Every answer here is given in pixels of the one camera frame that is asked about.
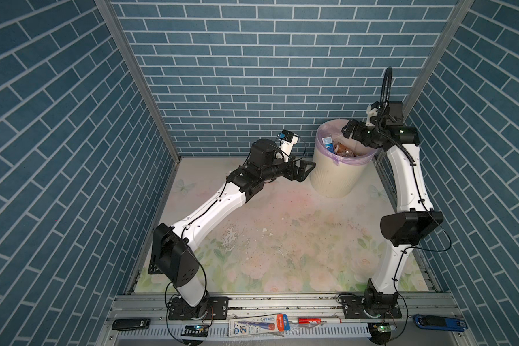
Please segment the blue red label bottle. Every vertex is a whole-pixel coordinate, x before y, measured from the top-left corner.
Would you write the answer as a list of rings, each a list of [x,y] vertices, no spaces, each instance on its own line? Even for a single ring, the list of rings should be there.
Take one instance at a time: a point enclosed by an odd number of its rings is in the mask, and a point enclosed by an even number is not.
[[[334,154],[334,143],[331,136],[322,137],[321,143],[330,154]]]

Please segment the amber small bottle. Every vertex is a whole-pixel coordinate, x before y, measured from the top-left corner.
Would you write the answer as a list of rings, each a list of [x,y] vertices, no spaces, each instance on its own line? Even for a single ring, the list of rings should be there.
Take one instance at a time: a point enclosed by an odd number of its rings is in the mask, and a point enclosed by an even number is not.
[[[342,143],[336,143],[334,145],[334,153],[340,157],[351,158],[355,156],[353,150]]]

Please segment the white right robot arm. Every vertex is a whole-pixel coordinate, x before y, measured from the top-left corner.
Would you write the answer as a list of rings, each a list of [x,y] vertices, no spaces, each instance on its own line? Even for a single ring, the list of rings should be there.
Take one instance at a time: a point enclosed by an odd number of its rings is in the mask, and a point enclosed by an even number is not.
[[[366,113],[367,121],[349,121],[342,134],[386,154],[394,177],[396,212],[380,221],[381,233],[389,245],[379,269],[368,281],[364,304],[394,305],[407,258],[423,238],[443,223],[444,217],[434,209],[422,177],[418,130],[392,115],[389,102],[375,102]]]

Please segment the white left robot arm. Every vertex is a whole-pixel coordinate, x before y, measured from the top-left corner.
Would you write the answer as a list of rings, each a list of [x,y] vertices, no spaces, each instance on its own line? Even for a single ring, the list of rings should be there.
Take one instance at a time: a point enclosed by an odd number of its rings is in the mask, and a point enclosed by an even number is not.
[[[186,309],[202,315],[208,305],[207,284],[197,277],[203,265],[195,251],[209,233],[258,194],[267,181],[284,177],[301,183],[315,167],[312,161],[296,161],[292,157],[269,164],[253,164],[248,159],[230,172],[219,190],[189,216],[171,226],[160,223],[154,229],[151,264],[169,279]]]

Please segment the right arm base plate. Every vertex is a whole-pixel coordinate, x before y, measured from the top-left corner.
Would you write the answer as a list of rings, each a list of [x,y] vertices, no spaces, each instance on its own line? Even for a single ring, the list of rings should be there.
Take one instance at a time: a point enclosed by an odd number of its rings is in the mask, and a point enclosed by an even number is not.
[[[345,319],[383,319],[402,318],[397,294],[383,294],[375,298],[366,298],[355,294],[340,294],[337,302],[343,308]]]

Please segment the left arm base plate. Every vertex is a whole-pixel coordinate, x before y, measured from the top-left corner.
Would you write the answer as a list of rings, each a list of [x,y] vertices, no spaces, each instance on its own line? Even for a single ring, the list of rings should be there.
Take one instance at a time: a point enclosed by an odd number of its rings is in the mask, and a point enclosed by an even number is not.
[[[229,298],[214,296],[203,299],[196,307],[191,307],[178,296],[168,301],[168,319],[172,321],[226,320]]]

